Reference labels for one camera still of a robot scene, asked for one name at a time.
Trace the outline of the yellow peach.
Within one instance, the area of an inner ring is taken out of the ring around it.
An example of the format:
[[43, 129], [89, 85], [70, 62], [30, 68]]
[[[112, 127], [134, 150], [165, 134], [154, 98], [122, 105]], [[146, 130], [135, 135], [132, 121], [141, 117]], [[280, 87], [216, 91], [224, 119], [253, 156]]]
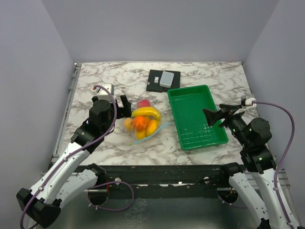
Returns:
[[125, 130], [132, 132], [133, 131], [133, 119], [132, 118], [126, 118], [123, 122]]

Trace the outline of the orange fruit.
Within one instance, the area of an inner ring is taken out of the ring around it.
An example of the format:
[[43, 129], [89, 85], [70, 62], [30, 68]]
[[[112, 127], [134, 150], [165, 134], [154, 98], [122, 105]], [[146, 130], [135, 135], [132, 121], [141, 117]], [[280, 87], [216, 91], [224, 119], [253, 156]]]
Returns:
[[135, 131], [145, 130], [147, 127], [148, 121], [144, 116], [137, 116], [133, 120], [133, 129]]

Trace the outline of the yellow banana bunch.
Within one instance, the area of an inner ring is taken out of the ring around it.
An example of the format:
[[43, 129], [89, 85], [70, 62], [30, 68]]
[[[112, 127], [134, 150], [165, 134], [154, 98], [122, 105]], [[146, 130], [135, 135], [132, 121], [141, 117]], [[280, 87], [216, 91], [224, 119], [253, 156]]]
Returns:
[[161, 120], [161, 113], [154, 107], [142, 107], [134, 110], [131, 118], [135, 118], [137, 116], [152, 116], [158, 121]]

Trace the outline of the red apple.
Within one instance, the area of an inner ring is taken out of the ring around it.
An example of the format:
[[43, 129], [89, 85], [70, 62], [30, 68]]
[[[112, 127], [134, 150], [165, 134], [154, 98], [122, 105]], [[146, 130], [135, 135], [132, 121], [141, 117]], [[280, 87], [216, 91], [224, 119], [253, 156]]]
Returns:
[[143, 107], [150, 107], [150, 101], [147, 99], [142, 99], [137, 103], [137, 109], [143, 108]]

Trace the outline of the clear zip top bag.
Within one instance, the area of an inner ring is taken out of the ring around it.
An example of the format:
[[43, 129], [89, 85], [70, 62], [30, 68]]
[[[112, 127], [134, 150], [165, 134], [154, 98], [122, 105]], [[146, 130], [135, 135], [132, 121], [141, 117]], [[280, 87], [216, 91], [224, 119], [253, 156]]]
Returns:
[[124, 129], [133, 136], [130, 146], [139, 144], [158, 134], [174, 122], [164, 123], [161, 112], [148, 99], [139, 100], [131, 117], [124, 119]]

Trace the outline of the orange yellow mango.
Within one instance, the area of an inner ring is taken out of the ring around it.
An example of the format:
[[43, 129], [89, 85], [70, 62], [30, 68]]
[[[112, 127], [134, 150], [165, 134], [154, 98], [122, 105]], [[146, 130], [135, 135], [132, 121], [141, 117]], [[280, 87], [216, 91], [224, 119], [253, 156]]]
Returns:
[[146, 127], [146, 136], [151, 136], [156, 132], [158, 129], [158, 121], [156, 119], [151, 119], [148, 121], [147, 127]]

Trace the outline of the green plastic tray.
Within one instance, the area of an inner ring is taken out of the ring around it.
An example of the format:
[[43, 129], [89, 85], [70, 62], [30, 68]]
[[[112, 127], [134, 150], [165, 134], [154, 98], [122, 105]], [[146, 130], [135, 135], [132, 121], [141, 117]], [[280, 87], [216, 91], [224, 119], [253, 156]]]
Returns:
[[207, 85], [170, 89], [167, 94], [182, 150], [228, 142], [225, 129], [218, 126], [220, 121], [210, 127], [203, 113], [204, 108], [216, 110]]

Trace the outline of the yellow lemon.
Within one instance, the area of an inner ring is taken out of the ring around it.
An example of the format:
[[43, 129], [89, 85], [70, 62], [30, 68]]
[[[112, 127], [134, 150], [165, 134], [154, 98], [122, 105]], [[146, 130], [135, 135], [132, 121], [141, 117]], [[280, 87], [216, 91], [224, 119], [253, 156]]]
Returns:
[[136, 131], [137, 140], [142, 140], [146, 137], [146, 130]]

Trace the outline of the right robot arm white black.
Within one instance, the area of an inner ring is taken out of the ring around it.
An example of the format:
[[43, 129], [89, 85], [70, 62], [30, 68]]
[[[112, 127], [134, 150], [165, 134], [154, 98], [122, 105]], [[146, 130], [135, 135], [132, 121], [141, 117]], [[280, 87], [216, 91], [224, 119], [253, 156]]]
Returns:
[[219, 181], [237, 191], [258, 229], [300, 229], [278, 179], [279, 165], [266, 146], [272, 137], [269, 122], [259, 117], [246, 124], [244, 112], [243, 104], [221, 104], [218, 111], [203, 109], [209, 126], [223, 120], [219, 126], [229, 128], [243, 147], [243, 165], [222, 166]]

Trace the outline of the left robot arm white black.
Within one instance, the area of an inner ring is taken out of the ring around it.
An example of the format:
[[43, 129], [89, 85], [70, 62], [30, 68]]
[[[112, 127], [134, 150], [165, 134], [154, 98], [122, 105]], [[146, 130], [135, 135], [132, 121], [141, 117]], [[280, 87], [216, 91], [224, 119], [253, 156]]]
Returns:
[[47, 228], [58, 218], [63, 207], [87, 189], [109, 187], [106, 171], [92, 163], [76, 176], [72, 173], [87, 159], [114, 129], [117, 119], [130, 117], [131, 103], [120, 96], [123, 106], [110, 97], [103, 100], [92, 98], [89, 117], [79, 126], [65, 151], [49, 171], [31, 188], [22, 188], [16, 198], [22, 216], [28, 215], [36, 225]]

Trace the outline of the black flat box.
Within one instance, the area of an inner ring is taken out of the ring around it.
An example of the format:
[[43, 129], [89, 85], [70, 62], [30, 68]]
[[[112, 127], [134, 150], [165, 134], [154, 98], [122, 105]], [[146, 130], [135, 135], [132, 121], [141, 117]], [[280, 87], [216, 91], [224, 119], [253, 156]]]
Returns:
[[150, 70], [146, 91], [148, 92], [157, 92], [157, 93], [163, 93], [167, 92], [169, 89], [177, 89], [180, 88], [180, 78], [181, 78], [181, 72], [178, 71], [169, 71], [165, 70], [166, 72], [173, 73], [173, 81], [170, 88], [164, 87], [160, 85], [160, 80], [162, 77], [163, 71], [161, 70]]

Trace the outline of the grey translucent small case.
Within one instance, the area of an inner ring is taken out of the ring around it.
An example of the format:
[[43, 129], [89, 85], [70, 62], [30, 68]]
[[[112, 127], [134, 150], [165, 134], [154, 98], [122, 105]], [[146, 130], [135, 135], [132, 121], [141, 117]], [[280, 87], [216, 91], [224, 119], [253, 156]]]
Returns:
[[161, 75], [160, 86], [171, 88], [174, 79], [174, 73], [164, 71]]

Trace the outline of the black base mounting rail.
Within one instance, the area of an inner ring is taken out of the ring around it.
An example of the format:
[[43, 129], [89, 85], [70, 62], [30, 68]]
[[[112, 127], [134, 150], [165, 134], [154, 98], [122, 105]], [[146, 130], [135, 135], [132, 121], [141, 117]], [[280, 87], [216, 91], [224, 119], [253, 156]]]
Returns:
[[230, 190], [220, 165], [102, 166], [108, 181], [120, 178], [131, 185], [110, 185], [111, 199], [216, 198], [217, 190]]

